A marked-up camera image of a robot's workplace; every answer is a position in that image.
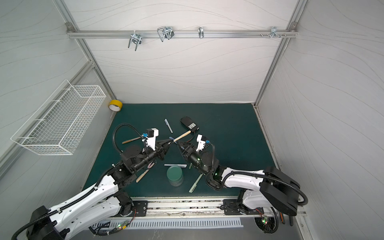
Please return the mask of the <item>beige fountain pen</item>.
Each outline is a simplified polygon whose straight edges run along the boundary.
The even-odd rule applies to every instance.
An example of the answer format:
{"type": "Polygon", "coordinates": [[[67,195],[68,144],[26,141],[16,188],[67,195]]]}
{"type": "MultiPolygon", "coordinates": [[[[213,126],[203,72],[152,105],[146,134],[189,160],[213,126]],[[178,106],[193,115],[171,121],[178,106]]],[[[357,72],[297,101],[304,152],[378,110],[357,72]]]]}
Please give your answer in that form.
{"type": "Polygon", "coordinates": [[[192,132],[192,131],[187,131],[187,132],[185,132],[184,134],[182,134],[182,135],[178,136],[177,138],[175,138],[175,139],[173,140],[173,142],[175,143],[175,142],[179,141],[180,139],[182,139],[182,138],[186,137],[187,135],[189,135],[191,132],[192,132]]]}

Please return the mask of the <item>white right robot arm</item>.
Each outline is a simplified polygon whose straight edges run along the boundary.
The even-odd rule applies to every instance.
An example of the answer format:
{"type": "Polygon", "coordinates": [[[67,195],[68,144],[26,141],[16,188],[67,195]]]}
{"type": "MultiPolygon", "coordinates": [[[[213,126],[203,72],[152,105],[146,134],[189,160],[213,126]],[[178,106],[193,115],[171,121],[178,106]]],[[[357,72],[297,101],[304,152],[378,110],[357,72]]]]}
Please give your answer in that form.
{"type": "Polygon", "coordinates": [[[204,176],[208,187],[215,191],[224,188],[241,190],[237,202],[240,212],[271,207],[285,215],[296,216],[298,207],[309,202],[300,184],[276,167],[259,171],[235,170],[220,165],[212,143],[202,147],[182,141],[176,144],[186,162],[204,176]]]}

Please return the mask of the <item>white pen light-blue cap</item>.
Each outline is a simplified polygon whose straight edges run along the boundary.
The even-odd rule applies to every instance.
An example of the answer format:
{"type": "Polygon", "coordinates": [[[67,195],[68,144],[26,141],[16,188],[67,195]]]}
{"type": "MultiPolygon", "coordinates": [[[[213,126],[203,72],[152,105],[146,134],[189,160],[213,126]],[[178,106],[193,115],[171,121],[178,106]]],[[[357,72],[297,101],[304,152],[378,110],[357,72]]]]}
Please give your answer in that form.
{"type": "Polygon", "coordinates": [[[167,119],[165,119],[165,124],[167,125],[168,129],[170,130],[171,134],[173,133],[172,127],[167,119]]]}

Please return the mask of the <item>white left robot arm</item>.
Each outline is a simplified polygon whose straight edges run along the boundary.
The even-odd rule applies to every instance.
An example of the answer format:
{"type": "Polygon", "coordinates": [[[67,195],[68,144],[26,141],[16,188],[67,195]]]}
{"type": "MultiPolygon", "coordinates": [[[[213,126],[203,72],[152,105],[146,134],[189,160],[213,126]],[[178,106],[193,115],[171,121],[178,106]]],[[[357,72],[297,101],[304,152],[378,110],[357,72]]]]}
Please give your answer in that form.
{"type": "Polygon", "coordinates": [[[159,131],[152,128],[139,134],[143,147],[131,146],[123,151],[116,142],[116,134],[122,127],[138,132],[127,123],[114,129],[112,142],[121,160],[106,170],[95,184],[74,197],[49,209],[41,206],[33,211],[29,223],[13,234],[13,240],[22,232],[26,233],[29,240],[69,240],[107,217],[131,213],[134,205],[125,187],[137,179],[138,171],[156,159],[163,160],[174,141],[167,139],[158,142],[156,138],[159,131]]]}

